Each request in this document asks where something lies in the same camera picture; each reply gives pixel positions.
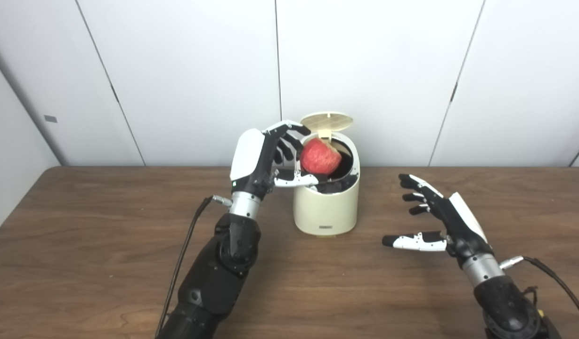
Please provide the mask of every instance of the robotic hand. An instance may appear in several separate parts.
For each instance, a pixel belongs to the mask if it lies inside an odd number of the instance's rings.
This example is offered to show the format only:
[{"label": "robotic hand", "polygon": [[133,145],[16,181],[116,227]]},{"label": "robotic hand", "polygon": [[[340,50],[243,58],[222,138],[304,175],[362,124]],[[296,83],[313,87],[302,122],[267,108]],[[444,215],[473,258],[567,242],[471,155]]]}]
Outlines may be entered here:
[{"label": "robotic hand", "polygon": [[[214,237],[201,249],[182,281],[178,304],[156,334],[157,339],[211,339],[218,324],[233,310],[258,256],[261,232],[255,217],[265,195],[274,186],[319,183],[320,178],[300,172],[302,143],[287,134],[289,130],[310,134],[304,125],[285,120],[264,131],[249,129],[239,138],[230,174],[232,197],[210,198],[228,206],[229,211],[222,215]],[[279,164],[283,157],[294,158],[285,142],[296,150],[296,170],[272,171],[273,161]],[[208,202],[206,199],[200,210]]]},{"label": "robotic hand", "polygon": [[440,231],[387,235],[382,244],[397,249],[446,250],[457,258],[483,309],[489,339],[559,339],[551,321],[539,313],[535,303],[528,300],[503,272],[517,262],[512,259],[499,265],[480,224],[459,193],[445,198],[416,176],[401,174],[399,178],[400,186],[416,191],[403,195],[403,200],[421,202],[409,210],[410,214],[432,213],[444,223],[446,236]]}]

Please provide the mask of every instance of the red apple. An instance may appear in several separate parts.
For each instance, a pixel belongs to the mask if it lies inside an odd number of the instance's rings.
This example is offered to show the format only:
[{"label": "red apple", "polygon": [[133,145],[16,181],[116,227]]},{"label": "red apple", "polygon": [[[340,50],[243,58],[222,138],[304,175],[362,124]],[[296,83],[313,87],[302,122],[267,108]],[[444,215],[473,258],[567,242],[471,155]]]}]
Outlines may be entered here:
[{"label": "red apple", "polygon": [[328,142],[314,137],[304,145],[300,164],[311,174],[332,174],[339,166],[342,156]]}]

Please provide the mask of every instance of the open lid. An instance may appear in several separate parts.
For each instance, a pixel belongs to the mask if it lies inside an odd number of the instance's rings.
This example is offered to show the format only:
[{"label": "open lid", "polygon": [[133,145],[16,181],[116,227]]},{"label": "open lid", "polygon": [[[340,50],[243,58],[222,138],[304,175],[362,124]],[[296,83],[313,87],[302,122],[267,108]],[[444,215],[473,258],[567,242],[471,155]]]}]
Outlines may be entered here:
[{"label": "open lid", "polygon": [[347,129],[354,120],[346,114],[340,112],[317,112],[308,114],[300,123],[313,132],[317,132],[319,137],[331,139],[332,131]]}]

